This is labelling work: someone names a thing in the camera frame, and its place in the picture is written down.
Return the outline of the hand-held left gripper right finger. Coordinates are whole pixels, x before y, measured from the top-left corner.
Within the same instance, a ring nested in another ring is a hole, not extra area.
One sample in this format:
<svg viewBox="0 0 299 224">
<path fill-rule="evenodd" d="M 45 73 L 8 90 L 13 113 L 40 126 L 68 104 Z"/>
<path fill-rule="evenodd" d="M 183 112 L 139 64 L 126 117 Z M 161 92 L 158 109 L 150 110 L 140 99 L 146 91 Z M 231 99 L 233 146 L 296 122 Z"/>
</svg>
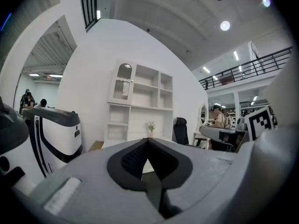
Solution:
<svg viewBox="0 0 299 224">
<path fill-rule="evenodd" d="M 221 181 L 236 154 L 204 150 L 163 139 L 149 139 L 148 159 L 155 172 L 148 199 L 171 217 L 202 201 Z"/>
</svg>

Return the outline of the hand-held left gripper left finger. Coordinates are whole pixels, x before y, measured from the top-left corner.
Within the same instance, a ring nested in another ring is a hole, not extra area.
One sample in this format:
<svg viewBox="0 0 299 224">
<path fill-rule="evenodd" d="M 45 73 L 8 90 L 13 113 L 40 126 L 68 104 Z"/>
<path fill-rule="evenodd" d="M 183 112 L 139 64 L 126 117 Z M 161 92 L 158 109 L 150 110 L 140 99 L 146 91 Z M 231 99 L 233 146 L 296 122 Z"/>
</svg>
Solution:
<svg viewBox="0 0 299 224">
<path fill-rule="evenodd" d="M 133 142 L 85 153 L 49 175 L 25 195 L 12 191 L 42 224 L 160 224 L 164 217 L 146 193 L 125 190 L 111 179 L 107 161 Z"/>
</svg>

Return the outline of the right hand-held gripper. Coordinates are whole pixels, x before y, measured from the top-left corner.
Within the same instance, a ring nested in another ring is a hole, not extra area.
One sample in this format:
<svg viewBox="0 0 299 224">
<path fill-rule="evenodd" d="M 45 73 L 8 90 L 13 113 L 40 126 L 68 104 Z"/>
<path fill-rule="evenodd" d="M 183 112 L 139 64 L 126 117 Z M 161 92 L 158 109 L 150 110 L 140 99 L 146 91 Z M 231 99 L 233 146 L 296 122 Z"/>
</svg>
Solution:
<svg viewBox="0 0 299 224">
<path fill-rule="evenodd" d="M 240 141 L 238 148 L 240 148 L 243 143 L 255 141 L 264 131 L 271 129 L 274 129 L 271 113 L 269 106 L 265 106 L 239 118 L 235 130 L 202 126 L 199 132 L 211 140 L 210 144 L 214 151 L 234 151 L 235 144 L 229 141 L 235 140 L 236 133 L 238 133 L 237 140 Z"/>
</svg>

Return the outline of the brown wooden board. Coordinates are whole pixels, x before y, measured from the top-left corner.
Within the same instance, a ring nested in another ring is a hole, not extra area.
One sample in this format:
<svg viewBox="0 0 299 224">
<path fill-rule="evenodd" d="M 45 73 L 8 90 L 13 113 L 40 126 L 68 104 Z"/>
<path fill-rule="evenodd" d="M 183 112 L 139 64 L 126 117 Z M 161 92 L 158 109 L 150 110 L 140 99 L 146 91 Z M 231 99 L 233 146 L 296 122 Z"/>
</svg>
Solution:
<svg viewBox="0 0 299 224">
<path fill-rule="evenodd" d="M 89 148 L 88 152 L 102 149 L 103 145 L 104 145 L 103 141 L 95 141 L 93 145 Z"/>
</svg>

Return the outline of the black office chair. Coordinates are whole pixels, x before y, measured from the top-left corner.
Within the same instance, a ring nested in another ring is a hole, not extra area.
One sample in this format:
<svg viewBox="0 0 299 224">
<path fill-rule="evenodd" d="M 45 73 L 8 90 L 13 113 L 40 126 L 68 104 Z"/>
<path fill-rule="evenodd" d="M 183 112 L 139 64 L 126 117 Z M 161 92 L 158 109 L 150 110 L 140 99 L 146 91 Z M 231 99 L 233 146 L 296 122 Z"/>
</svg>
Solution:
<svg viewBox="0 0 299 224">
<path fill-rule="evenodd" d="M 185 118 L 177 117 L 173 125 L 173 131 L 175 135 L 175 142 L 184 146 L 197 147 L 208 150 L 209 142 L 208 138 L 202 135 L 200 132 L 194 132 L 193 143 L 189 143 L 187 132 L 187 121 Z"/>
</svg>

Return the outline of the white and black robot machine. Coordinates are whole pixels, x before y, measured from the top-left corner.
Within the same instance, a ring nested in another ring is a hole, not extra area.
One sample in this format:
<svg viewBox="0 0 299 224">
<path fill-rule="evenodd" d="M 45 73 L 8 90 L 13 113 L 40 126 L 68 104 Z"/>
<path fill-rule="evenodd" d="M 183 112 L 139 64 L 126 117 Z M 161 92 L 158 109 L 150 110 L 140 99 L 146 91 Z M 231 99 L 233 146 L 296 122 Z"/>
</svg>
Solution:
<svg viewBox="0 0 299 224">
<path fill-rule="evenodd" d="M 24 109 L 22 117 L 43 178 L 83 153 L 80 119 L 74 111 L 36 107 Z"/>
<path fill-rule="evenodd" d="M 23 151 L 28 137 L 25 122 L 0 97 L 0 174 L 9 186 L 16 185 L 26 174 Z"/>
</svg>

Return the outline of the pink vase with white flowers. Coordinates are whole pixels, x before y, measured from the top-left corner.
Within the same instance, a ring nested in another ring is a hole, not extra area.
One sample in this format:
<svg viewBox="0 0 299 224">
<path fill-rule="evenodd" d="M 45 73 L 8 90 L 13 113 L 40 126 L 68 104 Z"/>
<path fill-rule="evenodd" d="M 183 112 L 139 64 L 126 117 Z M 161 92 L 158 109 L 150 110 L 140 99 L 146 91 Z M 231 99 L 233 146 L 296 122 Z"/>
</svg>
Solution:
<svg viewBox="0 0 299 224">
<path fill-rule="evenodd" d="M 150 121 L 148 123 L 148 129 L 149 129 L 149 137 L 153 138 L 154 137 L 154 130 L 156 128 L 156 124 L 154 121 Z"/>
</svg>

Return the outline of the black balcony railing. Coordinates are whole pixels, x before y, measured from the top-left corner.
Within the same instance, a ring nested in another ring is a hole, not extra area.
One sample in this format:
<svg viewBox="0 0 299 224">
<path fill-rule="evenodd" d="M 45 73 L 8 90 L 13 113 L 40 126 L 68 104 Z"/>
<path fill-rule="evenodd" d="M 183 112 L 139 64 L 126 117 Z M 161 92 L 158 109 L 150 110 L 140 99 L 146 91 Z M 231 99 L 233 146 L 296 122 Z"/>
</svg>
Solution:
<svg viewBox="0 0 299 224">
<path fill-rule="evenodd" d="M 223 85 L 281 70 L 285 67 L 292 52 L 293 47 L 290 46 L 261 58 L 246 62 L 238 67 L 235 66 L 213 76 L 199 80 L 199 83 L 205 90 L 210 90 Z"/>
</svg>

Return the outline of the white shelf cabinet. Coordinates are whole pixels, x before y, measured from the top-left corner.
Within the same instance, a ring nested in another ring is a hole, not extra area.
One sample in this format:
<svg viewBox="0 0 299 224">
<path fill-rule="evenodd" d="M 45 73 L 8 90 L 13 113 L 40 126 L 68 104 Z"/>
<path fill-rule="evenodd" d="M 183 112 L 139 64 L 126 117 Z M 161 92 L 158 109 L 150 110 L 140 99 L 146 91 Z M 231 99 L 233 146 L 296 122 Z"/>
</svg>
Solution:
<svg viewBox="0 0 299 224">
<path fill-rule="evenodd" d="M 105 141 L 149 137 L 148 123 L 154 121 L 154 138 L 172 139 L 172 77 L 134 62 L 118 59 L 107 102 Z"/>
</svg>

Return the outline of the black stair railing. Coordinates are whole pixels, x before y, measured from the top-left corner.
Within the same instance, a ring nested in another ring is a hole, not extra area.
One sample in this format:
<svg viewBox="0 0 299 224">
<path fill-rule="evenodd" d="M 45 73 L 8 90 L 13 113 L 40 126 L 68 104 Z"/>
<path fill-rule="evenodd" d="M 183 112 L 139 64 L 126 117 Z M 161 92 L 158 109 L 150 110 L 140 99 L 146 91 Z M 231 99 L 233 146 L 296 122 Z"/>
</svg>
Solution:
<svg viewBox="0 0 299 224">
<path fill-rule="evenodd" d="M 85 30 L 88 32 L 99 20 L 97 16 L 97 0 L 81 0 Z"/>
</svg>

